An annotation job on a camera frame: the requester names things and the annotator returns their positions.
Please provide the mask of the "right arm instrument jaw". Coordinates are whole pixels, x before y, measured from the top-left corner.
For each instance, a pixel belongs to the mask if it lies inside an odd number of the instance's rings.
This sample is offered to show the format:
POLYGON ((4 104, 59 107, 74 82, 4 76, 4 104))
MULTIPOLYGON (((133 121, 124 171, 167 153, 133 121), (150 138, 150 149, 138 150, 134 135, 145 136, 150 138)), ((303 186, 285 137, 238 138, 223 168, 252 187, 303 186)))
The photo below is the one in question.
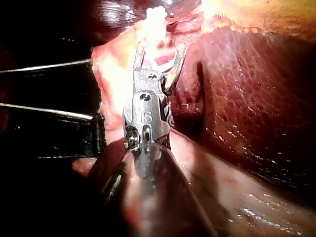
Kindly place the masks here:
POLYGON ((147 47, 147 44, 145 41, 138 42, 137 48, 136 48, 134 64, 133 64, 133 75, 135 75, 136 73, 138 73, 144 69, 143 62, 144 62, 146 47, 147 47))
POLYGON ((163 73, 163 91, 173 91, 178 78, 181 74, 182 67, 186 58, 187 47, 184 43, 180 43, 177 47, 173 66, 163 73))

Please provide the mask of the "right arm instrument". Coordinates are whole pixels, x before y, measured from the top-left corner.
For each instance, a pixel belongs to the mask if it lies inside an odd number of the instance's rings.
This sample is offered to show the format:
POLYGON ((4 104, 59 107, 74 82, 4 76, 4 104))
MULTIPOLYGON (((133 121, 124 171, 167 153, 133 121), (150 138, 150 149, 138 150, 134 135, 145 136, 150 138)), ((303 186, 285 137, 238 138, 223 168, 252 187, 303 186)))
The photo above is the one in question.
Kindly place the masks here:
POLYGON ((157 71, 133 72, 133 96, 123 109, 125 148, 157 143, 170 149, 169 105, 157 71))

